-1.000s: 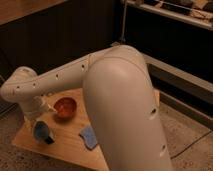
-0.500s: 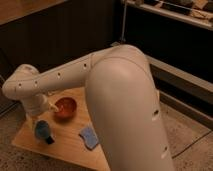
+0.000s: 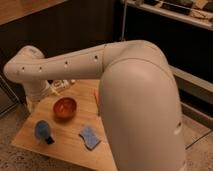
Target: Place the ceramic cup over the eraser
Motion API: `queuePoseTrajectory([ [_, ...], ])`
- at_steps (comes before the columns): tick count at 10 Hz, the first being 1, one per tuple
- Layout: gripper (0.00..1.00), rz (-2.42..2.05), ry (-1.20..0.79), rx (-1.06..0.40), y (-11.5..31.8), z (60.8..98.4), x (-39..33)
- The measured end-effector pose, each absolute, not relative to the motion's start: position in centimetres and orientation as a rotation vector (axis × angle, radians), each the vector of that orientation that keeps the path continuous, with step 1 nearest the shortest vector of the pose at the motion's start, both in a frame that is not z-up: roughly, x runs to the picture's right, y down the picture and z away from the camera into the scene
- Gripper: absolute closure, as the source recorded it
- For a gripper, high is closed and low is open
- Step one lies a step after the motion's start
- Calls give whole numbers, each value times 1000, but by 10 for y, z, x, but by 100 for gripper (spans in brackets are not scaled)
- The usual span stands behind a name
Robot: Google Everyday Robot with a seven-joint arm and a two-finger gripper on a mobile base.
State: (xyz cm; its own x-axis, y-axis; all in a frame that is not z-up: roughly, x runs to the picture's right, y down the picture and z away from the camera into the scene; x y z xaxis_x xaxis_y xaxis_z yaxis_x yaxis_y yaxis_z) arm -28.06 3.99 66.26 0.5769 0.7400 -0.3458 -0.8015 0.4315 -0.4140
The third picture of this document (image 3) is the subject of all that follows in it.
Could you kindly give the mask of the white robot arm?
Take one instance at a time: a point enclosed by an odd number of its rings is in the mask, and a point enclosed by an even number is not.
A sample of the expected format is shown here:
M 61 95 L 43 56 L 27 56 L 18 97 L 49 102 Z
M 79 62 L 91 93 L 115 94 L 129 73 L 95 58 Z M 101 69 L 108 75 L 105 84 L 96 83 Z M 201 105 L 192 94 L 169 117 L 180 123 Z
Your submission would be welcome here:
M 118 171 L 187 171 L 177 84 L 155 44 L 107 43 L 51 58 L 28 45 L 3 72 L 33 102 L 47 94 L 51 80 L 97 79 L 99 112 Z

